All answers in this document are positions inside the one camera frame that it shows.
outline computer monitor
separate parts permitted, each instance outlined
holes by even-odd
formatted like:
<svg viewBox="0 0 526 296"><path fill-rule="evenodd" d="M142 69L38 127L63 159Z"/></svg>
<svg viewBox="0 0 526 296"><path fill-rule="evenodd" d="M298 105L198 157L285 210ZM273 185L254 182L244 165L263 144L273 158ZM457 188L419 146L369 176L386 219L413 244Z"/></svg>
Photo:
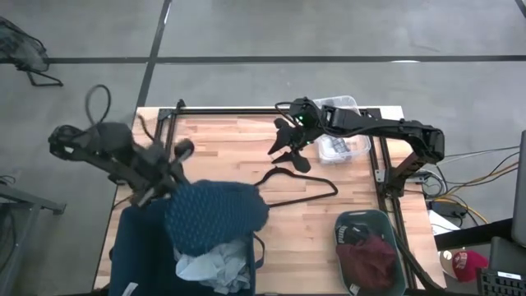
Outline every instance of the computer monitor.
<svg viewBox="0 0 526 296"><path fill-rule="evenodd" d="M520 138L519 169L515 185L511 237L517 244L526 247L526 131Z"/></svg>

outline butcher block tabletop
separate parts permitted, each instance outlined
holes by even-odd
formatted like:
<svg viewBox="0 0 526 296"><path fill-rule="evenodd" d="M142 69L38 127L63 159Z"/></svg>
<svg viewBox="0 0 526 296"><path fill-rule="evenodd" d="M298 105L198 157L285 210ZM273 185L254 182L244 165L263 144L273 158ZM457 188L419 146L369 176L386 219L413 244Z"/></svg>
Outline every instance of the butcher block tabletop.
<svg viewBox="0 0 526 296"><path fill-rule="evenodd" d="M383 118L403 117L400 107L379 108ZM159 108L137 110L137 114L145 118L152 134L158 111ZM276 137L275 118L276 115L179 115L173 141L189 138L196 147L193 156L183 163L185 175L190 182L208 179L256 183L261 180L267 171L274 168L270 163L272 159L279 156L279 153L267 155ZM139 120L134 122L133 136L140 145L150 144ZM393 166L412 152L403 141L387 142ZM382 168L380 146L376 147ZM267 224L257 233L265 242L266 252L265 264L257 271L256 292L346 294L335 254L334 226L337 216L344 211L378 209L369 154L354 157L345 164L321 164L314 144L306 147L302 155L311 163L311 171L307 175L329 179L339 193L334 197L270 209ZM283 163L279 167L293 171L291 164ZM406 189L422 190L416 184L407 184ZM260 185L260 191L266 203L272 204L331 192L331 188L324 183L275 175ZM129 188L119 187L115 202L130 193ZM411 252L432 279L445 287L422 195L406 192L400 203ZM109 282L111 261L108 252L115 242L122 209L127 206L129 204L124 202L112 213L95 288ZM258 243L255 245L258 258L261 250Z"/></svg>

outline chair leg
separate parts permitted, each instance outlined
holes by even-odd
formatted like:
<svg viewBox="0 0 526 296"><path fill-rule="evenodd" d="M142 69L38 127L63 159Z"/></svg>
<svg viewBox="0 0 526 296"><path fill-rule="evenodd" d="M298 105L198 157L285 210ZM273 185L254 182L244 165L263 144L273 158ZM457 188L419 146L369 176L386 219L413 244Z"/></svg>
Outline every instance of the chair leg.
<svg viewBox="0 0 526 296"><path fill-rule="evenodd" d="M61 87L64 86L62 81L60 81L59 79L57 79L55 77L51 77L49 75L45 75L43 73L26 71L25 74L27 74L27 77L30 79L30 82L31 82L32 86L61 86ZM35 75L38 75L38 76L42 76L42 77L46 77L46 78L48 78L48 79L50 79L52 81L56 81L56 82L53 82L53 83L37 83L35 81L35 79L33 78L32 74L35 74Z"/></svg>

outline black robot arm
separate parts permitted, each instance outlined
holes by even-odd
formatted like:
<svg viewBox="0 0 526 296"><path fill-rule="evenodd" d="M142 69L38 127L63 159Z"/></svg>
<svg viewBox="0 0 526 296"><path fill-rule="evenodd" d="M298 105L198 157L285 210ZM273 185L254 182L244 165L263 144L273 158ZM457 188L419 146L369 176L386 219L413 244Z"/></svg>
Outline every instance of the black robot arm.
<svg viewBox="0 0 526 296"><path fill-rule="evenodd" d="M289 104L288 115L284 116L292 126L282 118L275 120L277 137L269 154L285 146L290 148L290 152L275 159L274 164L292 161L298 171L308 172L311 166L306 158L300 156L299 151L324 134L338 138L366 135L404 140L413 148L413 153L398 167L386 172L383 187L383 193L387 196L401 197L407 178L423 165L436 164L444 159L444 134L438 128L418 121L363 117L350 109L326 105L319 109L307 98L296 99Z"/></svg>
<svg viewBox="0 0 526 296"><path fill-rule="evenodd" d="M139 207L188 183L182 162L194 150L190 140L183 140L174 147L175 159L170 161L161 142L148 147L136 144L124 123L97 123L85 131L63 125L48 142L49 151L59 159L84 161L107 172L110 181L126 182L133 192L130 203Z"/></svg>

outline red fabric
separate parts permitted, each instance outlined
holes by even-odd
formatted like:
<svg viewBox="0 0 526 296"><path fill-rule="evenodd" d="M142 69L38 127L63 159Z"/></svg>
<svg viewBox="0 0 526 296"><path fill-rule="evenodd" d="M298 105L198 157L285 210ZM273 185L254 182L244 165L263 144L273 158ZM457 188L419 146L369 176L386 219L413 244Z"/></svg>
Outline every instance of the red fabric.
<svg viewBox="0 0 526 296"><path fill-rule="evenodd" d="M453 272L459 282L468 282L477 278L477 268L488 266L487 259L475 251L462 251L453 255Z"/></svg>
<svg viewBox="0 0 526 296"><path fill-rule="evenodd" d="M344 277L367 290L383 290L393 285L396 251L380 237L371 235L356 245L336 246Z"/></svg>

